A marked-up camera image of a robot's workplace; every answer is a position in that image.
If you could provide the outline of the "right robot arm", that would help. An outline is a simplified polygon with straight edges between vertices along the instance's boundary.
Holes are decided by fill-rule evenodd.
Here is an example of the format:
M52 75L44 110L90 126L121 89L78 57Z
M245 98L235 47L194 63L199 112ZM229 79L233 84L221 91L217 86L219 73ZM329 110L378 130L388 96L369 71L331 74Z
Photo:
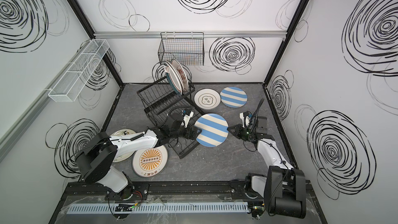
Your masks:
M306 216L306 178L304 172L294 168L282 155L275 139L267 133L266 118L259 116L264 102L261 99L256 111L240 115L242 123L228 127L234 137L254 144L268 168L267 175L248 174L246 192L251 197L263 198L269 216L282 215L299 219Z

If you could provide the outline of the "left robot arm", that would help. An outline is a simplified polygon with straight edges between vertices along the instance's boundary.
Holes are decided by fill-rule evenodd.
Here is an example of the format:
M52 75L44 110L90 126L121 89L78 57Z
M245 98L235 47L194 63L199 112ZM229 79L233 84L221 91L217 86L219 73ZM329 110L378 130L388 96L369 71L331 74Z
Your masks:
M163 125L136 134L108 136L105 132L98 133L84 148L74 154L75 163L84 182L99 183L116 194L132 187L130 179L113 167L114 159L138 150L164 146L178 138L196 140L201 131L189 125L194 110L193 106L187 105L174 107Z

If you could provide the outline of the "white plate red characters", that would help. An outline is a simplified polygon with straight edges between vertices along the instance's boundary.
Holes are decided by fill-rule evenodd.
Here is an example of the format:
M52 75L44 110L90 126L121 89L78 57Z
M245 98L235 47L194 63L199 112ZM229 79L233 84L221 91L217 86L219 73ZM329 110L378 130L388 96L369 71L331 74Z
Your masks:
M174 71L177 73L177 77L180 80L180 83L182 85L182 92L183 93L188 92L188 89L189 89L188 77L187 77L185 71L183 70L182 65L176 59L173 59L171 61L171 65L172 65Z

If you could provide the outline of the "blue striped plate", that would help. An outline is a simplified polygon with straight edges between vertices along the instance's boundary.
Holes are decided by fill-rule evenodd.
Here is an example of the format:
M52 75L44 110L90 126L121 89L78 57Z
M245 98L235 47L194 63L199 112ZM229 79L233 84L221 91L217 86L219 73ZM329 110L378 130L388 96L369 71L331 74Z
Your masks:
M244 90L237 87L226 87L220 92L221 101L224 105L231 108L244 106L248 97Z
M229 127L227 121L217 114L205 114L194 124L201 130L196 140L205 147L216 147L221 145L228 137Z

